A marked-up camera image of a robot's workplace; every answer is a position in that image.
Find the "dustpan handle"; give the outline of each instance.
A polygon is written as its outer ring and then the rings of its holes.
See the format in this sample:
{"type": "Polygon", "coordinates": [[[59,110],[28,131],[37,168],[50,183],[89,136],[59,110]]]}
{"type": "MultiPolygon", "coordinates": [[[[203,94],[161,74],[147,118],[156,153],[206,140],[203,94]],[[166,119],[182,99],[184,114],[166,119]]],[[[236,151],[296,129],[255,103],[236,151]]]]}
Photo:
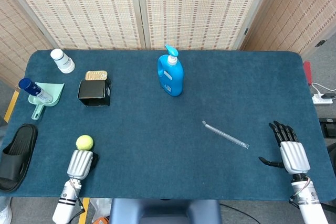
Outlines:
{"type": "Polygon", "coordinates": [[[39,119],[40,115],[42,113],[43,107],[44,107],[44,104],[37,104],[36,107],[35,107],[35,110],[32,114],[31,119],[33,119],[33,120],[39,119]]]}

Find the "cable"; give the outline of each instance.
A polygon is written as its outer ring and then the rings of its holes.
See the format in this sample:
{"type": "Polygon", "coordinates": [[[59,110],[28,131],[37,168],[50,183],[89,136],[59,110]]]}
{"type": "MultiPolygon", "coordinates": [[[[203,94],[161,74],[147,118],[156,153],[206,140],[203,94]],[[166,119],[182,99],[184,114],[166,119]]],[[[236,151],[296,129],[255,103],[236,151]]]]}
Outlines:
{"type": "Polygon", "coordinates": [[[69,221],[67,224],[71,224],[71,222],[72,222],[77,216],[80,216],[82,213],[85,212],[85,208],[84,208],[84,206],[83,206],[82,201],[80,201],[80,198],[79,198],[78,195],[77,195],[75,186],[73,185],[73,183],[72,183],[71,180],[69,180],[69,182],[70,182],[70,185],[72,186],[73,190],[75,191],[75,197],[76,197],[76,199],[78,200],[79,207],[80,207],[80,211],[79,211],[78,213],[76,213],[76,214],[70,219],[70,221],[69,221]]]}
{"type": "Polygon", "coordinates": [[[306,176],[306,177],[308,178],[306,184],[304,185],[304,187],[302,187],[300,190],[298,190],[295,194],[293,194],[294,197],[297,196],[300,192],[302,192],[309,185],[311,179],[308,176],[306,176]]]}
{"type": "Polygon", "coordinates": [[[235,210],[235,211],[237,211],[237,212],[240,212],[241,214],[243,214],[243,215],[246,215],[246,216],[248,216],[248,217],[250,217],[251,219],[254,219],[258,224],[261,224],[256,218],[254,218],[254,217],[252,217],[251,215],[249,215],[249,214],[247,214],[247,213],[245,213],[245,212],[243,212],[243,211],[240,211],[239,209],[237,209],[237,208],[234,208],[234,207],[231,207],[231,206],[228,206],[228,205],[226,205],[226,204],[223,204],[223,203],[219,203],[221,206],[224,206],[224,207],[227,207],[227,208],[230,208],[230,209],[233,209],[233,210],[235,210]]]}
{"type": "Polygon", "coordinates": [[[336,91],[336,89],[328,89],[328,88],[326,88],[325,86],[323,86],[323,85],[321,85],[321,84],[318,84],[318,83],[316,83],[316,82],[312,82],[312,83],[311,83],[311,86],[312,86],[314,89],[316,89],[316,91],[317,91],[318,94],[320,94],[321,92],[320,92],[314,85],[318,85],[318,86],[320,86],[320,87],[322,87],[322,88],[324,88],[324,89],[326,89],[326,90],[329,90],[329,91],[336,91]]]}

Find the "blue bottle cap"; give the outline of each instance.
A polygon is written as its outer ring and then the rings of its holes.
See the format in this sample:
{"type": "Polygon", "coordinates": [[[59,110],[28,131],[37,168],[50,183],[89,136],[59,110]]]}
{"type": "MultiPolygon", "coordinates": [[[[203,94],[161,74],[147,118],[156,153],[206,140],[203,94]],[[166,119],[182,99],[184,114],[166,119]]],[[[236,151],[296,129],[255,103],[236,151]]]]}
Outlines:
{"type": "Polygon", "coordinates": [[[19,82],[19,87],[34,96],[41,92],[41,88],[33,83],[29,78],[21,79],[21,81],[19,82]]]}

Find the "white pill bottle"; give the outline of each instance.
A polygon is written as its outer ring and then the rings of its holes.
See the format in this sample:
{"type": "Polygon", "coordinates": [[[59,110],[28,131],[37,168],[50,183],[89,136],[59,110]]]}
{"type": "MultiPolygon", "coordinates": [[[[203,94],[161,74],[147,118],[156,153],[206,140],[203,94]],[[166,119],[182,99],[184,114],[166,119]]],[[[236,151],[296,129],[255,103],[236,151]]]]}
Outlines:
{"type": "Polygon", "coordinates": [[[75,69],[75,63],[67,56],[61,49],[54,49],[51,51],[50,56],[56,63],[62,73],[71,73],[75,69]]]}

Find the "red object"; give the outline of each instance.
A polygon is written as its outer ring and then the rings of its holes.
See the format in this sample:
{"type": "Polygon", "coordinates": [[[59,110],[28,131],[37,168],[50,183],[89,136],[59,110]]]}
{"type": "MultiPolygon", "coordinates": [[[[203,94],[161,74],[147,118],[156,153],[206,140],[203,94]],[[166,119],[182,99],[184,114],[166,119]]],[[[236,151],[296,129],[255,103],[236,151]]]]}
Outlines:
{"type": "Polygon", "coordinates": [[[310,62],[309,61],[305,61],[303,63],[303,69],[304,69],[304,72],[306,73],[306,78],[307,78],[308,85],[311,85],[312,78],[311,78],[311,69],[310,69],[310,62]]]}

